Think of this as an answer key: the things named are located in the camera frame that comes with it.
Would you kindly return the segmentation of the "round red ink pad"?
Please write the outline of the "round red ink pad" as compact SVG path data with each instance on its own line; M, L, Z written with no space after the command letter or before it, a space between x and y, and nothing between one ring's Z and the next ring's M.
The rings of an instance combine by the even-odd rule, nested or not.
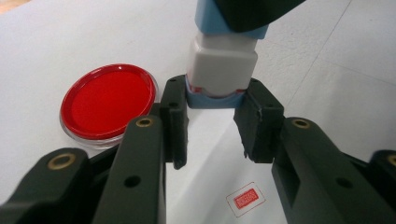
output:
M151 73L132 64L105 65L70 87L60 107L60 124L84 147L108 149L120 143L130 120L147 115L158 101Z

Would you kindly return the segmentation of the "blue stamp cap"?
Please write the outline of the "blue stamp cap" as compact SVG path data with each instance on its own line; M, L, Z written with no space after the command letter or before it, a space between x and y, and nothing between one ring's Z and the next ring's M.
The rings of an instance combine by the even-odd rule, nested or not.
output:
M185 77L185 86L188 106L193 109L237 108L242 104L247 90L219 78L196 86L191 84L189 77Z

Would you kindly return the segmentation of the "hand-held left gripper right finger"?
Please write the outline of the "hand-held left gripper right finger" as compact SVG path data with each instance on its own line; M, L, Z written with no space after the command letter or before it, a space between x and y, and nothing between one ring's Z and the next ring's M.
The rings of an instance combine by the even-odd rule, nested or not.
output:
M396 224L396 150L367 162L347 155L315 122L286 118L255 78L233 119L244 155L272 165L289 224Z

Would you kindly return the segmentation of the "wooden table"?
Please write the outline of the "wooden table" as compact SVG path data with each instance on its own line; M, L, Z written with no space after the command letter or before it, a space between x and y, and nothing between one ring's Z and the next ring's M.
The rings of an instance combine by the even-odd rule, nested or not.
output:
M6 13L30 1L31 0L0 0L0 14Z

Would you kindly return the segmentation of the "white table cover board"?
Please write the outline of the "white table cover board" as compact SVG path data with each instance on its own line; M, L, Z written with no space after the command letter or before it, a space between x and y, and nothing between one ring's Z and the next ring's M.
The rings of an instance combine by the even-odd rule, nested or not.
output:
M129 63L181 75L197 0L31 0L0 15L0 204L44 155L73 141L59 109L91 70ZM396 150L396 0L305 0L257 45L254 75L289 117L367 161Z

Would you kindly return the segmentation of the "white paper sheet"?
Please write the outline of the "white paper sheet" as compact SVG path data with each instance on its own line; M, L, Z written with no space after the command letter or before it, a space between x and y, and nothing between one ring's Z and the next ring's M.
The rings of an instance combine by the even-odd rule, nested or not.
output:
M244 156L233 111L188 115L187 164L167 167L166 224L287 224L272 166Z

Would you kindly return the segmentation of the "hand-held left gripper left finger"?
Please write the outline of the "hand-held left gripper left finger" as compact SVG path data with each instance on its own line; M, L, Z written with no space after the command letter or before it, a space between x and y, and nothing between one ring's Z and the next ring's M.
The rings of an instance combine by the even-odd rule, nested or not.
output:
M172 77L149 114L129 122L92 224L166 224L166 164L187 163L186 96L186 78Z

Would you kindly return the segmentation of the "white and blue stamp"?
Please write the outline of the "white and blue stamp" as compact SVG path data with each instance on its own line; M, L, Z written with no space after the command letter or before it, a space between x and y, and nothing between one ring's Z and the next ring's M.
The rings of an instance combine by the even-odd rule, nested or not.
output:
M191 42L187 82L190 90L224 98L248 87L258 60L257 42L267 26L237 32L227 24L215 0L198 0Z

